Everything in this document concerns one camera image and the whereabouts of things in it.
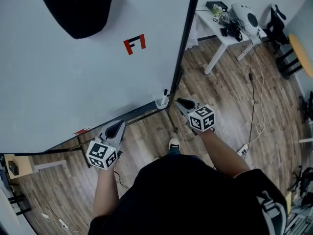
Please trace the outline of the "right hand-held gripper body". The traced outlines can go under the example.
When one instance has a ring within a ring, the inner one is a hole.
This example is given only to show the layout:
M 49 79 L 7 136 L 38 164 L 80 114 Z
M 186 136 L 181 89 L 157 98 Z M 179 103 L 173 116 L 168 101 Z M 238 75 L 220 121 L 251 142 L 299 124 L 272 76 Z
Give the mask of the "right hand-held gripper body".
M 215 111 L 208 104 L 199 107 L 188 114 L 191 128 L 204 132 L 215 125 Z

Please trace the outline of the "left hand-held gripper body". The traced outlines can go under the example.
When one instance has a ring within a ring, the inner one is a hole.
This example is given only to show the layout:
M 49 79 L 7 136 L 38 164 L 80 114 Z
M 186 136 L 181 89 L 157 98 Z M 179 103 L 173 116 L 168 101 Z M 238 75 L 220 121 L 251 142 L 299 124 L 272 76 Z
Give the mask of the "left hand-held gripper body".
M 122 153 L 121 143 L 122 141 L 91 141 L 86 152 L 89 164 L 104 170 L 113 168 Z

